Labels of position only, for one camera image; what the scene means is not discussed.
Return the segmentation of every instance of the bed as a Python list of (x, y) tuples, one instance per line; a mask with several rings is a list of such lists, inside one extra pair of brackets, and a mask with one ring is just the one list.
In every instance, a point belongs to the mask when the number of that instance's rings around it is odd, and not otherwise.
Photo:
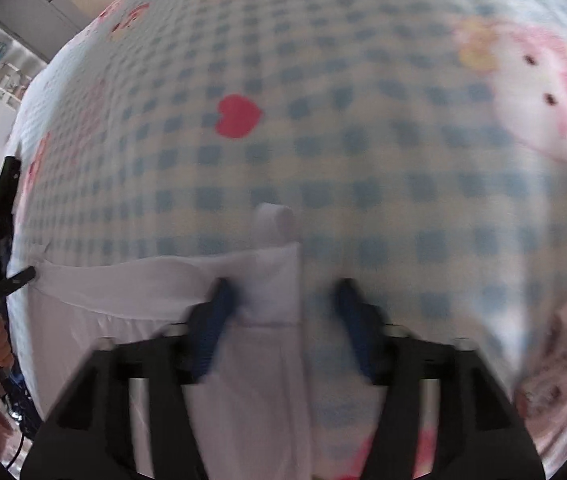
[[(290, 206), (313, 469), (338, 478), (379, 391), (334, 279), (472, 339), (510, 395), (544, 350), (567, 300), (567, 0), (117, 0), (33, 81), (7, 152), (28, 168), (13, 270), (33, 246), (66, 266), (242, 250), (257, 205)], [(38, 402), (55, 334), (24, 294), (9, 309)]]

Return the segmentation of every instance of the blue gingham pattern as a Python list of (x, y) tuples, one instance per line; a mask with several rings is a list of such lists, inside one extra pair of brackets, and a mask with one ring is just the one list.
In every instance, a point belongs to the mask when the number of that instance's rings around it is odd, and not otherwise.
[[(125, 0), (26, 95), (11, 146), (27, 166), (50, 140), (12, 265), (33, 243), (71, 266), (241, 250), (256, 205), (292, 207), (322, 477), (347, 470), (379, 410), (330, 314), (340, 276), (423, 338), (473, 338), (512, 389), (567, 298), (567, 164), (500, 126), (458, 61), (464, 16), (567, 41), (567, 0)], [(100, 82), (98, 127), (73, 157)], [(232, 93), (264, 113), (241, 140), (214, 131)]]

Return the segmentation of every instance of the cartoon character print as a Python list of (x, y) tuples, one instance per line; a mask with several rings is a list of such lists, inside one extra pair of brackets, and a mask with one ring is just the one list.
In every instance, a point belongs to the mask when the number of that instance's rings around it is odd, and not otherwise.
[(84, 152), (95, 133), (99, 129), (102, 113), (106, 104), (106, 81), (98, 79), (88, 89), (86, 104), (81, 110), (79, 133), (77, 142), (74, 143), (70, 152), (71, 165), (77, 164), (77, 158)]
[(456, 31), (459, 60), (484, 76), (502, 126), (567, 162), (567, 44), (536, 25), (469, 18)]
[(567, 428), (567, 303), (553, 314), (537, 365), (516, 387), (515, 406), (542, 457), (567, 449), (557, 440)]
[(99, 16), (97, 16), (94, 20), (90, 22), (90, 24), (82, 30), (79, 34), (77, 34), (74, 38), (72, 38), (67, 44), (64, 45), (64, 49), (66, 47), (72, 48), (78, 46), (79, 44), (83, 43), (87, 38), (89, 38), (93, 32), (99, 28), (99, 26), (105, 22), (105, 20), (114, 14), (115, 10), (121, 7), (124, 0), (115, 0), (109, 6), (107, 6)]
[(48, 148), (49, 139), (50, 139), (50, 132), (46, 133), (45, 136), (43, 136), (42, 139), (39, 141), (37, 151), (35, 152), (35, 157), (33, 158), (33, 161), (30, 163), (30, 166), (28, 168), (28, 173), (26, 174), (24, 187), (22, 188), (19, 197), (19, 204), (17, 205), (15, 224), (16, 227), (18, 228), (23, 224), (24, 218), (26, 217), (26, 207), (28, 206), (28, 199), (30, 198), (30, 192), (35, 186), (35, 183), (39, 176), (39, 172), (42, 168), (44, 156), (46, 155), (46, 149)]
[(110, 31), (110, 40), (121, 40), (130, 30), (134, 30), (139, 22), (144, 18), (150, 4), (141, 4), (132, 9), (124, 20), (117, 23)]

